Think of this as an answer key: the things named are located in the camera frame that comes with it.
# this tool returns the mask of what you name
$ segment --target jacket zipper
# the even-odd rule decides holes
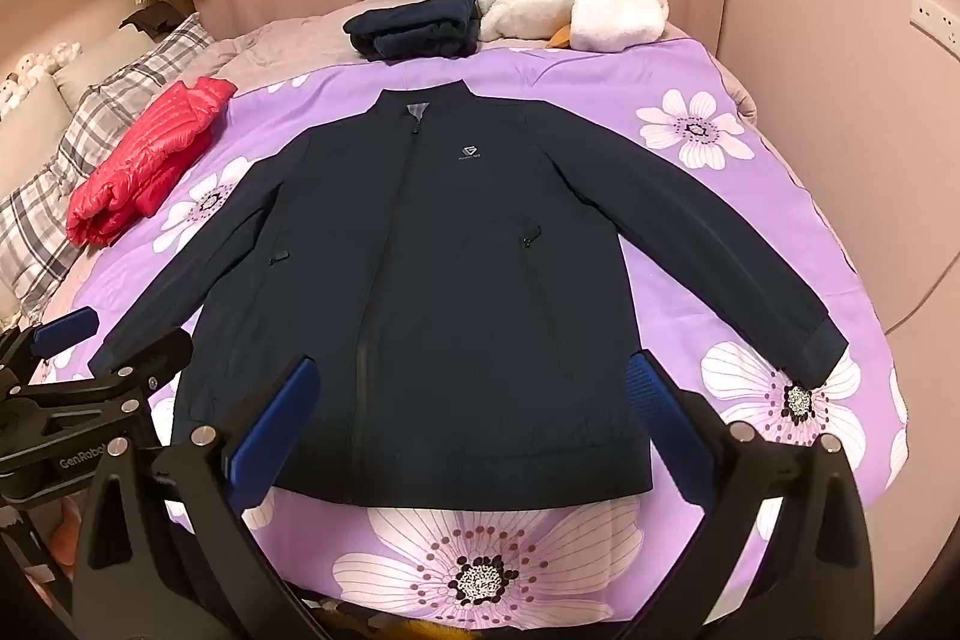
[[[397,195],[394,198],[394,210],[392,210],[390,218],[390,228],[387,229],[387,238],[384,239],[383,247],[380,250],[380,258],[377,260],[376,270],[373,272],[370,294],[367,297],[367,306],[360,319],[356,354],[356,398],[354,401],[353,425],[352,429],[350,429],[350,463],[349,475],[347,475],[347,495],[346,498],[344,498],[347,504],[352,504],[353,502],[355,479],[360,465],[361,451],[363,450],[364,427],[367,422],[368,382],[370,381],[370,341],[373,337],[374,330],[376,330],[376,314],[383,293],[386,269],[389,266],[392,240],[394,239],[395,230],[397,229],[397,215],[403,207],[407,182],[410,179],[414,154],[416,153],[416,141],[419,140],[419,132],[421,132],[421,124],[423,122],[424,116],[421,114],[419,118],[416,118],[416,122],[410,131],[411,139],[409,145],[407,145],[407,155],[403,161],[403,170],[400,172],[400,183],[397,184]]]
[[[553,348],[554,357],[560,367],[560,372],[563,372],[563,376],[568,380],[568,383],[572,384],[573,372],[570,368],[570,362],[568,362],[566,358],[563,340],[560,339],[560,330],[557,328],[557,321],[554,319],[552,311],[550,311],[550,302],[546,296],[544,278],[541,276],[541,273],[539,273],[536,256],[534,255],[533,244],[540,234],[541,228],[536,226],[536,228],[531,229],[525,236],[520,238],[520,247],[523,251],[523,270],[526,272],[527,284],[530,287],[530,292],[533,293],[536,309],[539,310],[541,318],[544,319],[544,323],[546,324],[547,335]]]

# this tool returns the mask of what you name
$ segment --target jacket collar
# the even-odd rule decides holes
[[[430,104],[434,107],[456,107],[464,102],[474,101],[476,96],[470,92],[467,83],[458,79],[433,88],[420,88],[415,91],[380,91],[373,109],[405,111],[410,104]]]

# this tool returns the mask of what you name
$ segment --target white plush toy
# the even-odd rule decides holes
[[[49,54],[28,52],[16,64],[17,82],[27,90],[40,82],[45,74],[56,71],[56,60]]]
[[[50,54],[56,61],[56,68],[63,68],[70,61],[76,60],[77,56],[83,52],[80,42],[60,42],[51,50]]]
[[[620,52],[656,42],[666,26],[666,0],[477,0],[480,40],[550,39],[570,26],[570,47]]]
[[[16,64],[17,82],[30,91],[42,76],[56,73],[82,51],[79,42],[60,42],[52,52],[28,52]]]
[[[0,121],[16,109],[27,90],[11,79],[0,82]]]

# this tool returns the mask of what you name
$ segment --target jacket sleeve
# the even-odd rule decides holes
[[[695,177],[602,126],[542,101],[534,141],[579,199],[805,389],[827,380],[847,340],[827,308],[747,220]]]
[[[309,131],[254,164],[223,207],[155,277],[88,362],[94,375],[184,324],[216,282],[253,250],[275,193],[309,145]]]

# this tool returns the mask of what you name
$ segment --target pillow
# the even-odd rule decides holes
[[[133,25],[124,25],[54,74],[56,87],[70,111],[75,112],[87,88],[153,48],[154,40],[149,35]]]
[[[0,284],[0,332],[15,326],[20,319],[20,302],[13,292]]]
[[[666,0],[477,0],[480,41],[549,39],[570,26],[570,47],[620,52],[664,33]]]
[[[59,152],[78,175],[93,174],[151,98],[213,44],[195,12],[150,52],[83,94]]]
[[[82,252],[66,237],[66,210],[76,186],[52,158],[25,185],[0,202],[0,285],[20,313],[40,322],[43,307]]]
[[[88,88],[56,154],[0,201],[0,287],[16,297],[32,323],[40,322],[83,252],[66,237],[70,194],[107,159],[150,97],[212,41],[199,16],[191,15],[150,52]]]
[[[56,152],[70,110],[49,74],[0,122],[0,199],[33,177]]]

